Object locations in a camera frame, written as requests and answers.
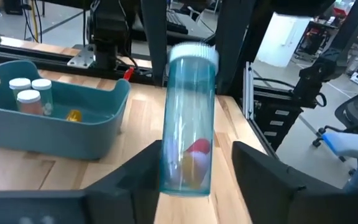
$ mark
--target keyboard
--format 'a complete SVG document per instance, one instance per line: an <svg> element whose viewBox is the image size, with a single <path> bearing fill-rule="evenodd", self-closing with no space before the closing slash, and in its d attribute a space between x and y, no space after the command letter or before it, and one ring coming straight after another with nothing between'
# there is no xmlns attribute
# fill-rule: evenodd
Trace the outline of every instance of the keyboard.
<svg viewBox="0 0 358 224"><path fill-rule="evenodd" d="M176 12L167 11L167 31L177 32L180 34L188 34L186 26L179 19Z"/></svg>

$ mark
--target white wall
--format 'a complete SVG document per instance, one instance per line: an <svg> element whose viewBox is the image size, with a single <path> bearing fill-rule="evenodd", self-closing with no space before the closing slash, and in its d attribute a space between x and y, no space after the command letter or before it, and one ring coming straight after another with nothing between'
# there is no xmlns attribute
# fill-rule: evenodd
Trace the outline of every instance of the white wall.
<svg viewBox="0 0 358 224"><path fill-rule="evenodd" d="M268 25L257 58L276 67L286 67L310 19L275 13Z"/></svg>

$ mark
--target blue chair armrest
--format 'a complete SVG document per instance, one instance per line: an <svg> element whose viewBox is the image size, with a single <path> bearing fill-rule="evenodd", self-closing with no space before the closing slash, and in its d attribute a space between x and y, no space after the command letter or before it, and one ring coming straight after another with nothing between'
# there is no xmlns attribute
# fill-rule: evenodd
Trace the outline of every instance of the blue chair armrest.
<svg viewBox="0 0 358 224"><path fill-rule="evenodd" d="M358 159L358 134L326 133L324 142L337 156L348 156Z"/></svg>

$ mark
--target desk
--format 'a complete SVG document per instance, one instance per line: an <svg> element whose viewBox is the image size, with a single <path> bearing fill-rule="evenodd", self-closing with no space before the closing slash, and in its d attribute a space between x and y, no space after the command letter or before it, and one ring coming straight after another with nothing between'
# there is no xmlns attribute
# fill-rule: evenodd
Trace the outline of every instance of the desk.
<svg viewBox="0 0 358 224"><path fill-rule="evenodd" d="M75 55L78 50L3 38L2 44ZM150 62L139 60L139 66ZM112 89L115 81L40 70L41 76L59 82ZM98 161L78 161L45 154L0 149L0 190L80 189L112 172L144 147L162 138L165 90L132 84L122 133L110 153ZM180 198L162 194L155 223L246 224L251 223L236 182L231 144L235 140L262 151L263 147L234 100L217 96L213 152L212 190L209 197Z"/></svg>

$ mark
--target pill bottle cap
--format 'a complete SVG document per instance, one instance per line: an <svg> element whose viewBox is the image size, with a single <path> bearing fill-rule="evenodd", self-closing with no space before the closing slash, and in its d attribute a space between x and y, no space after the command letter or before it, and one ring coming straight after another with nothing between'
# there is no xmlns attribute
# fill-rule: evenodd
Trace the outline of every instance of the pill bottle cap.
<svg viewBox="0 0 358 224"><path fill-rule="evenodd" d="M219 54L215 47L211 47L199 42L186 42L172 47L169 62L178 58L198 57L211 62L215 66L215 72L218 72Z"/></svg>
<svg viewBox="0 0 358 224"><path fill-rule="evenodd" d="M39 78L32 81L31 85L35 90L49 90L52 87L52 82L45 78Z"/></svg>
<svg viewBox="0 0 358 224"><path fill-rule="evenodd" d="M25 90L31 87L31 81L28 78L14 78L9 81L11 90Z"/></svg>
<svg viewBox="0 0 358 224"><path fill-rule="evenodd" d="M17 94L17 100L21 103L34 103L41 100L41 95L37 90L24 90Z"/></svg>

